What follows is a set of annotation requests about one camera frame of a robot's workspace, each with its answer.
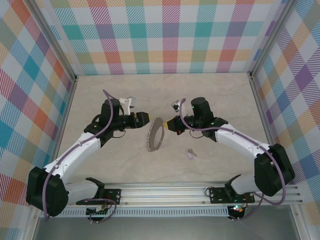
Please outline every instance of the colorful plaid pattern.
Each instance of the colorful plaid pattern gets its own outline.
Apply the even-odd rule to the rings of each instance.
[[[289,155],[294,182],[320,236],[320,1],[300,0],[256,83],[272,134]]]
[[[61,39],[49,10],[37,2]],[[275,0],[50,0],[86,75],[247,72],[253,45],[265,35],[262,26],[274,2],[279,4]],[[75,69],[67,44],[59,42]]]
[[[266,45],[266,43],[268,41],[268,38],[270,36],[270,33],[273,31],[274,26],[275,26],[277,20],[279,19],[279,17],[281,15],[281,13],[282,13],[287,1],[288,0],[281,0],[281,3],[280,3],[280,5],[279,5],[279,7],[278,7],[278,9],[277,9],[277,11],[276,11],[276,13],[274,15],[269,27],[268,27],[268,30],[265,32],[265,35],[264,35],[264,37],[263,37],[263,39],[262,39],[262,41],[261,41],[261,43],[259,45],[259,48],[258,48],[258,50],[256,51],[256,53],[254,55],[253,61],[252,61],[251,65],[250,65],[250,67],[249,67],[249,71],[248,72],[251,72],[253,70],[253,68],[254,68],[254,66],[255,66],[255,64],[257,62],[257,59],[260,56],[260,53],[261,53],[262,49],[264,49],[264,47],[265,47],[265,45]]]
[[[0,239],[15,240],[29,171],[51,159],[72,80],[23,0],[0,1],[0,33]]]

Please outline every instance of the gear ring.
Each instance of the gear ring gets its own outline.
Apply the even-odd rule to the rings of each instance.
[[[159,143],[155,146],[156,134],[160,128],[162,128],[161,138]],[[156,117],[150,126],[149,133],[146,138],[146,149],[148,150],[148,152],[154,152],[156,150],[159,150],[164,137],[165,137],[164,121],[161,117]]]

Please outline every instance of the marble floor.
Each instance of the marble floor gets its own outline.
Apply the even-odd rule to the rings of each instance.
[[[205,97],[216,117],[267,142],[246,73],[80,76],[59,154],[100,113],[106,99],[103,89],[116,98],[135,97],[134,112],[147,112],[152,118],[162,117],[165,121],[176,115],[171,107],[174,101],[186,98],[185,111],[191,114],[190,101]],[[160,149],[148,152],[149,127],[150,123],[140,129],[128,129],[123,138],[109,140],[69,181],[87,177],[105,183],[227,181],[253,170],[253,163],[230,147],[205,137],[193,139],[188,131],[177,136],[166,129]],[[193,149],[197,157],[190,160],[186,149]]]

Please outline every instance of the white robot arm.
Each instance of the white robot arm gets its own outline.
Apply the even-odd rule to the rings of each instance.
[[[172,104],[175,111],[182,108],[184,101],[185,99],[181,102],[175,101]],[[270,197],[274,196],[283,188],[281,178],[284,179],[285,185],[294,179],[295,173],[283,146],[279,144],[271,146],[259,142],[237,131],[226,120],[214,117],[209,103],[204,97],[193,99],[191,106],[193,115],[182,117],[182,113],[180,113],[167,121],[165,126],[176,132],[177,135],[187,129],[201,131],[205,137],[233,148],[252,163],[251,174],[239,174],[225,184],[226,197],[230,201],[238,195],[256,191],[261,191]],[[270,156],[275,159],[281,175]]]
[[[125,129],[141,128],[150,121],[149,114],[146,112],[130,112],[135,102],[133,97],[119,100],[113,98],[110,102],[113,109],[112,116],[110,103],[106,100],[102,104],[101,114],[92,120],[84,129],[81,137],[65,153],[44,168],[35,167],[30,171],[26,193],[27,203],[43,210],[42,193],[43,189],[46,189],[47,213],[55,217],[63,211],[66,205],[83,199],[103,196],[103,193],[99,192],[104,190],[103,183],[87,178],[82,182],[68,184],[70,176],[91,154],[113,138],[114,131],[124,132]],[[110,118],[112,118],[110,125],[104,130]],[[45,180],[48,175],[49,179],[46,184]]]

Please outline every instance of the black mounting bracket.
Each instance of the black mounting bracket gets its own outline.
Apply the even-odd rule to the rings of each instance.
[[[252,192],[237,194],[230,199],[225,187],[210,187],[209,197],[211,204],[252,204],[255,202],[255,197]]]
[[[85,180],[91,181],[95,183],[98,186],[98,190],[93,197],[93,199],[110,199],[115,201],[115,203],[118,205],[120,204],[121,199],[121,189],[106,189],[105,184],[97,179],[94,179],[92,177],[87,177]],[[77,201],[75,203],[76,205],[105,205],[105,201]]]

